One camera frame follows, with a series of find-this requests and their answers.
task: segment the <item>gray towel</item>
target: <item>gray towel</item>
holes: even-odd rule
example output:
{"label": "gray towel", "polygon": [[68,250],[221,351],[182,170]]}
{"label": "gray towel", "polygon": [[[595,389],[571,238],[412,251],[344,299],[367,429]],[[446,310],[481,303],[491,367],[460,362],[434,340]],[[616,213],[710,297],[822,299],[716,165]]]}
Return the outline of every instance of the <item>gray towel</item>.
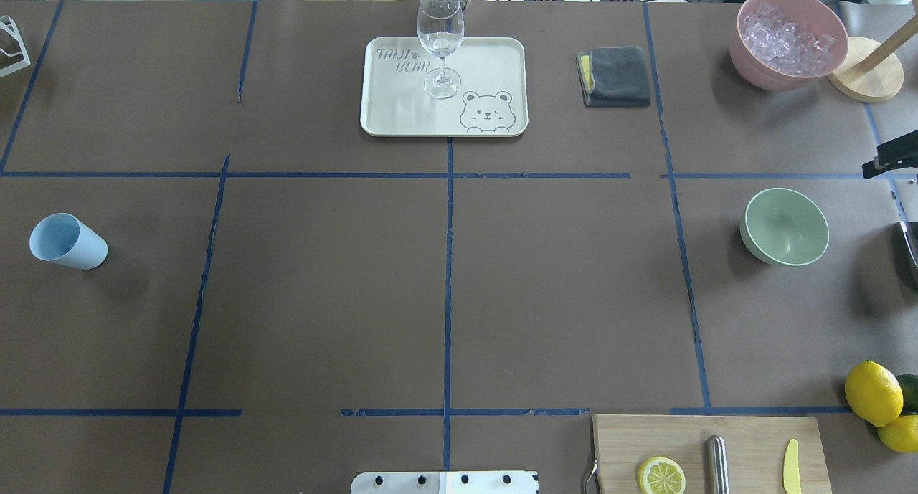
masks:
{"label": "gray towel", "polygon": [[[584,56],[590,58],[588,69]],[[583,103],[589,108],[650,105],[650,83],[639,47],[597,47],[577,53],[577,69]]]}

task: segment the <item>plastic cup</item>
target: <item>plastic cup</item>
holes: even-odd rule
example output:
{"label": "plastic cup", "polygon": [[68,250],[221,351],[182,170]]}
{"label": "plastic cup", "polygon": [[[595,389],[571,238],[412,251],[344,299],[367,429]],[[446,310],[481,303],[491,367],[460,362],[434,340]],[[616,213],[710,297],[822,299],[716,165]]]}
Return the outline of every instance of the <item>plastic cup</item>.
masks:
{"label": "plastic cup", "polygon": [[67,213],[39,222],[29,237],[29,249],[37,259],[80,270],[96,268],[108,255],[105,240]]}

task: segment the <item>wine glass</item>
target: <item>wine glass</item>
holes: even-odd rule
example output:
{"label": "wine glass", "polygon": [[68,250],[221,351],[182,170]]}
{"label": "wine glass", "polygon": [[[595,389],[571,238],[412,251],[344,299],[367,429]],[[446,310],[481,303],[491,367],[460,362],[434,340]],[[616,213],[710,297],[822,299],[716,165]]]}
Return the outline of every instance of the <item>wine glass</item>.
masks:
{"label": "wine glass", "polygon": [[420,0],[417,38],[427,52],[440,59],[440,69],[424,77],[424,90],[434,98],[451,98],[462,86],[459,73],[446,67],[446,56],[459,49],[464,34],[459,0]]}

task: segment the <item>wooden pole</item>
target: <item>wooden pole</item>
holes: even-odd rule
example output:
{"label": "wooden pole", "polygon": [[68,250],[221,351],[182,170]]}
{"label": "wooden pole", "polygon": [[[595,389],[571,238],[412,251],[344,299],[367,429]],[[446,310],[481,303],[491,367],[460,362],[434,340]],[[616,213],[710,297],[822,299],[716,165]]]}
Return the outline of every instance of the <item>wooden pole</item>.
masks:
{"label": "wooden pole", "polygon": [[879,45],[878,49],[873,50],[872,53],[866,56],[866,59],[861,60],[861,63],[858,64],[859,70],[869,72],[916,33],[918,33],[918,14],[896,30],[896,33],[889,36],[889,39],[886,39],[883,44]]}

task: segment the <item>white tray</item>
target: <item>white tray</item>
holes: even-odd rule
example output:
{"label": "white tray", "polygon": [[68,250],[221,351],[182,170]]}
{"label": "white tray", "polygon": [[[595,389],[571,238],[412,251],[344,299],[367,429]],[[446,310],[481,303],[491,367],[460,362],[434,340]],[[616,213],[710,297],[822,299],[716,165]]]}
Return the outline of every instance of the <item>white tray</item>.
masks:
{"label": "white tray", "polygon": [[361,127],[372,136],[479,138],[513,137],[526,129],[526,60],[519,40],[466,37],[446,57],[446,67],[462,78],[462,90],[445,100],[424,91],[424,76],[439,65],[417,37],[371,40],[364,55]]}

